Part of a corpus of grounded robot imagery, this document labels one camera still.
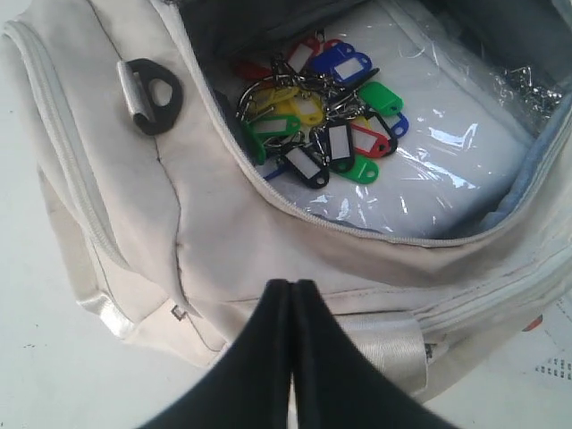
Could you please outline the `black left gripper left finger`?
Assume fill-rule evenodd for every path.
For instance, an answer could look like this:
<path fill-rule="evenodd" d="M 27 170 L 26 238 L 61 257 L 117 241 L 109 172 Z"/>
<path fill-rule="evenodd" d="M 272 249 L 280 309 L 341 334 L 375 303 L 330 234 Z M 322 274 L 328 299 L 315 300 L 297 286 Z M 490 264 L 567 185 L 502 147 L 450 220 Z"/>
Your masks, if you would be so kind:
<path fill-rule="evenodd" d="M 146 428 L 286 428 L 291 283 L 271 280 L 239 337 L 187 393 Z"/>

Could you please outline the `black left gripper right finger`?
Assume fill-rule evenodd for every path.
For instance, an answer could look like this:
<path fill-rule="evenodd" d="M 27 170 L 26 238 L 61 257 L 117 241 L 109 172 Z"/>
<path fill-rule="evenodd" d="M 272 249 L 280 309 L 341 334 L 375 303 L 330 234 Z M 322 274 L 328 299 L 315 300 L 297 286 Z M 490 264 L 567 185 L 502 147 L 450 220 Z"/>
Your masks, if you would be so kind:
<path fill-rule="evenodd" d="M 290 286 L 290 362 L 300 428 L 445 428 L 377 371 L 312 281 Z"/>

